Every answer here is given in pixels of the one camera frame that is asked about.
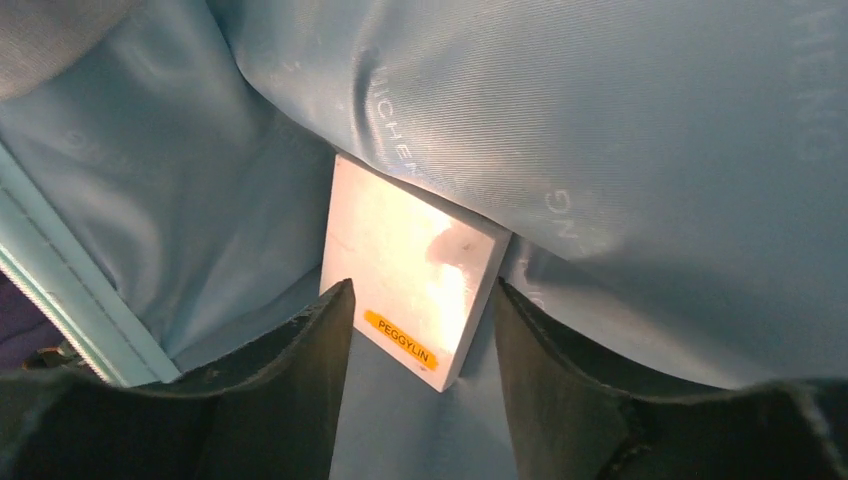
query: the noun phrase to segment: white box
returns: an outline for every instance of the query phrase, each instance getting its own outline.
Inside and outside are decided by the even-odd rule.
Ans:
[[[339,155],[321,292],[352,278],[354,327],[443,392],[465,361],[510,235]]]

